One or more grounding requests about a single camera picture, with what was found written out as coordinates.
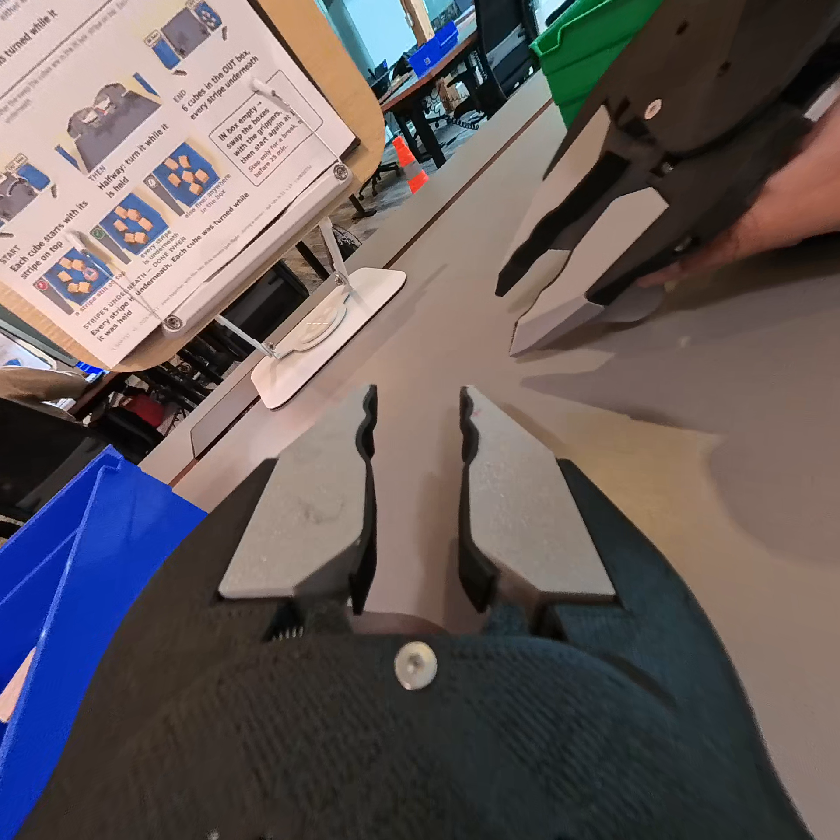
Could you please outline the green plastic bin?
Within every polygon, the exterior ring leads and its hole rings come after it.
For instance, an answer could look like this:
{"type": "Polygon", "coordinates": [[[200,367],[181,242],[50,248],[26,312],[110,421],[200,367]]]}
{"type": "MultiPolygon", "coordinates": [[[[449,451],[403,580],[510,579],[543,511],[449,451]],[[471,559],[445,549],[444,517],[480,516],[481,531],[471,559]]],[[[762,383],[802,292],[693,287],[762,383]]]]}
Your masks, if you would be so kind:
{"type": "Polygon", "coordinates": [[[558,9],[531,44],[552,98],[569,129],[615,59],[660,1],[575,1],[558,9]]]}

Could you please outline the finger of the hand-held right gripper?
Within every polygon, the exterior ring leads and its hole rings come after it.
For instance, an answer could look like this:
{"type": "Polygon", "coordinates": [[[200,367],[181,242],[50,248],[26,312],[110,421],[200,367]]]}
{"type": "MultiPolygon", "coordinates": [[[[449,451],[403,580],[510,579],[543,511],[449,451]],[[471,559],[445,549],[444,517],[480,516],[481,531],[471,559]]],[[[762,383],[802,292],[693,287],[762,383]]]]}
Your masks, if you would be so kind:
{"type": "Polygon", "coordinates": [[[541,349],[560,336],[598,318],[605,307],[586,294],[668,208],[654,188],[620,196],[595,220],[530,309],[516,323],[510,357],[541,349]]]}
{"type": "Polygon", "coordinates": [[[522,282],[537,259],[550,250],[574,251],[595,222],[619,198],[634,194],[631,162],[604,144],[613,124],[604,106],[558,150],[528,208],[499,270],[496,296],[522,282]]]}

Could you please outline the blue plastic bin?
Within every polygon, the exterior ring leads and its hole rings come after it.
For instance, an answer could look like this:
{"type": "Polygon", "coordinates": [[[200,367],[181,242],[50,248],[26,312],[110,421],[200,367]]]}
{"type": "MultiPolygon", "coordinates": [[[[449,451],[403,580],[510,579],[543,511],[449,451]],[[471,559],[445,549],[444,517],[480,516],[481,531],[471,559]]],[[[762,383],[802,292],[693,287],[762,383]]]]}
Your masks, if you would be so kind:
{"type": "Polygon", "coordinates": [[[1,838],[45,789],[131,605],[205,510],[109,447],[2,547],[1,689],[36,648],[1,723],[1,838]]]}

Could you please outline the person's right hand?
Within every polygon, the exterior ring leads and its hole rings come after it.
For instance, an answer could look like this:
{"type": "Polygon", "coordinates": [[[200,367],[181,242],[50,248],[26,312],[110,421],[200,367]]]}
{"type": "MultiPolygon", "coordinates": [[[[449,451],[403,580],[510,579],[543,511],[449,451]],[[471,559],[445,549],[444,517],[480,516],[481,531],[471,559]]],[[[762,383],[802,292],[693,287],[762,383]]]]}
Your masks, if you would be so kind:
{"type": "Polygon", "coordinates": [[[696,253],[636,283],[663,286],[838,230],[839,100],[835,100],[734,225],[696,253]]]}

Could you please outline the small blue bin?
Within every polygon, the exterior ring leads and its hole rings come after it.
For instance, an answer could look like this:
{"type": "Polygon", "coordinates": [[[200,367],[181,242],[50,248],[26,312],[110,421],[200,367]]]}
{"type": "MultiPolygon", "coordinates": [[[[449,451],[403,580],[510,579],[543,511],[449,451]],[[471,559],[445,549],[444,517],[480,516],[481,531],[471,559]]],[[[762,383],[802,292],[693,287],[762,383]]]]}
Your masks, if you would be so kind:
{"type": "Polygon", "coordinates": [[[417,47],[407,61],[417,77],[426,75],[440,63],[459,42],[456,22],[448,21],[428,42],[417,47]]]}

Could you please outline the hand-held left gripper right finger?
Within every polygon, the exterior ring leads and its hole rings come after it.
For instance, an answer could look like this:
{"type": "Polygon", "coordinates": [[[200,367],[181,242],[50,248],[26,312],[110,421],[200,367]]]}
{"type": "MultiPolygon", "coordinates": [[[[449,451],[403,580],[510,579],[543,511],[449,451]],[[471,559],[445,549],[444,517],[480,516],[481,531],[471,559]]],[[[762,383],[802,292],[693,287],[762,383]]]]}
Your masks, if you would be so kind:
{"type": "Polygon", "coordinates": [[[535,622],[558,603],[614,603],[553,451],[473,385],[459,392],[459,428],[458,577],[474,609],[511,603],[535,622]]]}

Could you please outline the white document stand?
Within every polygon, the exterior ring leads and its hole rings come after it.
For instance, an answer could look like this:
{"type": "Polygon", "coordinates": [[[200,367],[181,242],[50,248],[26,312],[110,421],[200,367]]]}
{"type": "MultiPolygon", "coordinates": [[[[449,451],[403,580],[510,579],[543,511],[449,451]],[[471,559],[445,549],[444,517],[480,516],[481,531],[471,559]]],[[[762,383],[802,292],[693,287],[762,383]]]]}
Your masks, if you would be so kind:
{"type": "Polygon", "coordinates": [[[402,271],[369,267],[349,271],[345,265],[328,207],[349,185],[349,168],[337,160],[331,161],[327,170],[292,201],[275,223],[162,319],[163,332],[179,337],[186,335],[201,319],[223,322],[222,310],[233,295],[235,284],[260,278],[278,260],[282,248],[296,244],[317,224],[333,268],[318,292],[266,342],[232,328],[262,356],[251,380],[269,410],[289,403],[405,286],[406,274],[402,271]]]}

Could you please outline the wooden office desk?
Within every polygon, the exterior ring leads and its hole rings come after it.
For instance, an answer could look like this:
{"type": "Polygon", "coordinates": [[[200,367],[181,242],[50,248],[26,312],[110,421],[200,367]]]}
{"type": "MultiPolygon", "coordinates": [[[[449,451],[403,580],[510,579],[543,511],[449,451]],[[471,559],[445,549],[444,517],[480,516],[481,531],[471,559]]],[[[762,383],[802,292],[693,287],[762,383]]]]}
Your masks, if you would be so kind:
{"type": "Polygon", "coordinates": [[[476,26],[460,30],[454,49],[426,74],[406,80],[381,101],[383,115],[394,117],[406,147],[419,164],[432,161],[440,170],[446,163],[445,154],[426,115],[424,101],[436,90],[438,81],[449,76],[475,53],[478,44],[476,26]]]}

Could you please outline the black office chair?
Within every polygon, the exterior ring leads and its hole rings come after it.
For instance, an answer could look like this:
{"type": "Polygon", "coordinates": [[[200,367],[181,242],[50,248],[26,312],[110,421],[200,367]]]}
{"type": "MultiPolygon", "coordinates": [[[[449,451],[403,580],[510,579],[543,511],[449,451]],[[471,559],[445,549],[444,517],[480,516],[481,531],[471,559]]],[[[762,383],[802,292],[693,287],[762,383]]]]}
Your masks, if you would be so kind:
{"type": "Polygon", "coordinates": [[[480,110],[492,117],[531,76],[538,35],[530,1],[475,1],[480,110]]]}

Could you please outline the orange traffic cone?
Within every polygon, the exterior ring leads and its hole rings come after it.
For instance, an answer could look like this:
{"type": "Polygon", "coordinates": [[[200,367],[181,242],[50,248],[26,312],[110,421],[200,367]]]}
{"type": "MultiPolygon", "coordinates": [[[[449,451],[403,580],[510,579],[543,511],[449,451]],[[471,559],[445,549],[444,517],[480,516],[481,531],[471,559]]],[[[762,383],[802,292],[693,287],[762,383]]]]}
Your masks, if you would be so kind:
{"type": "Polygon", "coordinates": [[[416,194],[427,184],[428,176],[402,135],[396,135],[393,138],[392,144],[406,183],[411,193],[416,194]]]}

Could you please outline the wooden cube with blue stripe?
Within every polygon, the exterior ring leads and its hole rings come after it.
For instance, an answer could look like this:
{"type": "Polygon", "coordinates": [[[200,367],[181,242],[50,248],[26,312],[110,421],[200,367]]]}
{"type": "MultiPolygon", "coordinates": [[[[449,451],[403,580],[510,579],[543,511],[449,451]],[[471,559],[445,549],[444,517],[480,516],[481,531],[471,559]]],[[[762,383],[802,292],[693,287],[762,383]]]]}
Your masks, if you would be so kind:
{"type": "Polygon", "coordinates": [[[11,721],[18,699],[25,686],[35,652],[36,648],[33,647],[1,692],[1,723],[3,725],[7,725],[11,721]]]}

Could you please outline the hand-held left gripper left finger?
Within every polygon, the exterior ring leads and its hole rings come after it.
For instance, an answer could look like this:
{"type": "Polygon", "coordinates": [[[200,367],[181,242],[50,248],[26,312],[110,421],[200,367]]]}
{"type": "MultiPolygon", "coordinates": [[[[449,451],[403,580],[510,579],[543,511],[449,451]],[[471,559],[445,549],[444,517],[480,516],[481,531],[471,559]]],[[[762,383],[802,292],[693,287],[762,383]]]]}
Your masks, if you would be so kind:
{"type": "Polygon", "coordinates": [[[362,385],[284,448],[218,593],[333,599],[362,614],[376,569],[377,387],[362,385]]]}

